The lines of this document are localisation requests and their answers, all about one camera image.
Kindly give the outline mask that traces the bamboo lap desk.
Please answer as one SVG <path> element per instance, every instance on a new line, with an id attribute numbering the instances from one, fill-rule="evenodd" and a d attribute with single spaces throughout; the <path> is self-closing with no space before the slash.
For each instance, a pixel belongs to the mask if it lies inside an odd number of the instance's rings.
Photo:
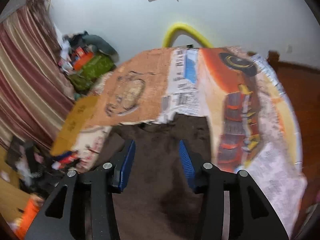
<path id="1" fill-rule="evenodd" d="M 75 103 L 52 145 L 50 155 L 55 157 L 71 150 L 87 119 L 92 116 L 98 99 L 97 95 L 86 96 Z"/>

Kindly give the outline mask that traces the yellow foam tube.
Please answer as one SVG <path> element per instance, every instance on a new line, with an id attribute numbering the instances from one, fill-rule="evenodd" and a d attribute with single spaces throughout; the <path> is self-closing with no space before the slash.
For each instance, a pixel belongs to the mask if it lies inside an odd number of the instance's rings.
<path id="1" fill-rule="evenodd" d="M 195 28 L 185 23 L 174 23 L 167 29 L 162 41 L 162 47 L 172 47 L 179 37 L 183 37 L 183 45 L 187 44 L 188 41 L 193 40 L 196 44 L 200 45 L 201 47 L 214 48 L 212 42 L 210 42 Z"/>

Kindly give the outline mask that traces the newspaper print bed sheet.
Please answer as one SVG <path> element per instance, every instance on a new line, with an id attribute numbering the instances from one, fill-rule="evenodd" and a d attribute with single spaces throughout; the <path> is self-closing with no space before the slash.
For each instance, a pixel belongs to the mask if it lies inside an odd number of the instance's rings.
<path id="1" fill-rule="evenodd" d="M 291 234 L 306 188 L 302 140 L 268 62 L 238 47 L 144 51 L 106 80 L 83 129 L 161 124 L 176 114 L 207 119 L 214 164 L 246 169 Z"/>

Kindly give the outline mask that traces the orange box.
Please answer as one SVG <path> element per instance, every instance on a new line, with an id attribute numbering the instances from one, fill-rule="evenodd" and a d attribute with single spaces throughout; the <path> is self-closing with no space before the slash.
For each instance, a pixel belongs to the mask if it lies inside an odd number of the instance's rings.
<path id="1" fill-rule="evenodd" d="M 73 68 L 75 70 L 80 70 L 88 61 L 93 59 L 94 56 L 95 56 L 94 53 L 87 53 L 83 55 L 82 57 L 80 57 L 78 60 L 75 61 L 75 63 L 73 64 Z"/>

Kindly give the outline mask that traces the dark wooden bed post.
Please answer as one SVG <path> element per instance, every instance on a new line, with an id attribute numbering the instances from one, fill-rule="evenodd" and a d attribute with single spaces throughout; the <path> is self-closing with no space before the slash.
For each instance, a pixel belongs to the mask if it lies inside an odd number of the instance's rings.
<path id="1" fill-rule="evenodd" d="M 279 53 L 275 50 L 269 50 L 267 62 L 272 68 L 276 69 L 279 62 Z"/>

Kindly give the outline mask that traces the brown t-shirt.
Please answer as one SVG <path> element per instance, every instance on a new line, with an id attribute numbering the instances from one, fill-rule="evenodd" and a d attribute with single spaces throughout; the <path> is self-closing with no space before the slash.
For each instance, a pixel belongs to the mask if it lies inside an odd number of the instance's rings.
<path id="1" fill-rule="evenodd" d="M 126 139 L 136 143 L 129 182 L 113 196 L 121 239 L 193 239 L 202 197 L 188 186 L 178 146 L 187 140 L 194 152 L 210 159 L 206 118 L 175 115 L 167 124 L 115 126 L 104 142 L 98 163 Z"/>

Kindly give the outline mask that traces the red and gold striped curtain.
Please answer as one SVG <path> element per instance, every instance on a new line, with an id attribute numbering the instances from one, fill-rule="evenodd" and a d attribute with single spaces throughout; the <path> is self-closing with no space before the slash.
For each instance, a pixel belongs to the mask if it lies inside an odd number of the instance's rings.
<path id="1" fill-rule="evenodd" d="M 1 22 L 1 146 L 14 136 L 51 148 L 74 105 L 74 88 L 58 67 L 60 45 L 44 0 Z"/>

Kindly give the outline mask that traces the green fabric storage bin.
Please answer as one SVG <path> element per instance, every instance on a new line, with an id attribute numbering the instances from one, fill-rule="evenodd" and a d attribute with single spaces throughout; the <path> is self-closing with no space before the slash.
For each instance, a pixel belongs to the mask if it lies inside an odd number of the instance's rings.
<path id="1" fill-rule="evenodd" d="M 69 75 L 68 79 L 77 93 L 86 94 L 101 76 L 114 70 L 115 67 L 109 56 L 96 54 L 80 70 Z"/>

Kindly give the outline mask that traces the white wall socket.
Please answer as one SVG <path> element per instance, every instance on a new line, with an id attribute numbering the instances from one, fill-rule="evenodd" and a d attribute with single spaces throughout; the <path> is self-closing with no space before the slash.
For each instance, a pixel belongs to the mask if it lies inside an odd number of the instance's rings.
<path id="1" fill-rule="evenodd" d="M 286 52 L 287 52 L 288 54 L 291 54 L 291 53 L 293 52 L 293 46 L 291 46 L 290 44 L 288 44 L 288 45 L 287 45 L 287 50 L 286 50 Z"/>

